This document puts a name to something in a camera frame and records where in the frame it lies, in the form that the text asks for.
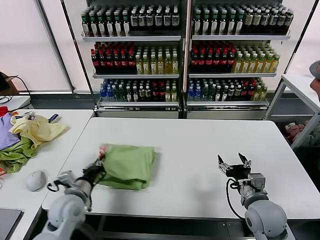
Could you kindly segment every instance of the white wall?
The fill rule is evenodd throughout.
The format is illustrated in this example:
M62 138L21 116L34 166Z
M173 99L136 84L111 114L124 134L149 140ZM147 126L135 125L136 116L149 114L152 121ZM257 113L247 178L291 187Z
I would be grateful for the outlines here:
M33 0L2 0L0 22L0 71L32 91L70 91Z

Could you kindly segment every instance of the metal shelf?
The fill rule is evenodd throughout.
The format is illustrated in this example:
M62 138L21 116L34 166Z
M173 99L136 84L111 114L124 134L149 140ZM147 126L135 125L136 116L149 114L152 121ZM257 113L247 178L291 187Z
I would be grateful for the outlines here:
M189 78L261 78L276 75L276 73L189 73Z
M179 74L94 74L94 79L177 79Z
M181 36L100 36L82 39L84 42L168 42L180 41Z
M289 35L193 35L192 40L289 40Z

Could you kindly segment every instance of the folded green towel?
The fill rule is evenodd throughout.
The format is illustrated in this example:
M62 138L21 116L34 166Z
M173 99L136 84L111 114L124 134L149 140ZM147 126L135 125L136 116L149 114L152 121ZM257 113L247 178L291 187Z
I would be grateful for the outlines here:
M155 149L150 146L108 144L106 175L99 184L115 189L144 189L150 183L155 157Z
M36 155L36 151L31 149L31 145L33 142L22 136L20 142L0 151L0 162L5 163L8 167L8 174L19 171L29 158Z

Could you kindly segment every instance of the white table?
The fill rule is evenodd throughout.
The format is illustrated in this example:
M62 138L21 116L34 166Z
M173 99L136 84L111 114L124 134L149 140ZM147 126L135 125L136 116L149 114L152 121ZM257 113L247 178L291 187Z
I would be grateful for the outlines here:
M30 103L30 101L31 101L30 96L12 96L12 99L9 102L3 105L0 105L0 107L7 106L9 110L14 110L27 105L28 103ZM33 109L32 105L28 105L26 108Z
M273 107L281 98L286 87L288 87L294 94L299 97L299 99L301 99L309 108L312 109L313 116L305 126L303 131L295 138L294 142L291 144L292 149L298 148L320 122L319 97L318 94L310 88L310 84L313 80L314 77L308 75L283 74L281 77L281 81L275 91L275 95L272 99L269 109L264 116L264 120L270 119L270 117L272 116Z
M59 123L69 125L70 129L53 141L41 144L37 148L37 155L31 158L19 172L0 176L4 180L3 187L0 189L0 208L19 209L24 212L10 238L11 240L22 240L25 236L28 237L30 234L28 230L30 227L32 230L32 223L36 223L41 212L41 204L48 192L46 187L39 192L28 191L26 188L27 176L36 170L43 170L49 181L55 180L89 119L94 114L92 110L35 109L34 111L46 118L57 113L61 117Z
M173 218L237 218L226 199L227 177L218 169L220 154L241 164L238 152L252 160L252 171L266 177L269 198L289 219L320 219L320 194L271 121L92 118L61 171L76 176L93 162L102 143L154 146L155 173L141 191L98 185L92 214ZM230 190L235 210L244 216L240 195ZM49 192L42 207L63 195Z

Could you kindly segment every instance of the computer mouse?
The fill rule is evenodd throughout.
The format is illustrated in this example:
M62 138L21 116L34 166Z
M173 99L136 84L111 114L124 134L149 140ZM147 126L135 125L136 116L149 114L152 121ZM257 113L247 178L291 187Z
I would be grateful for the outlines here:
M36 192L42 189L47 183L46 174L41 171L31 173L26 179L26 188L31 192Z

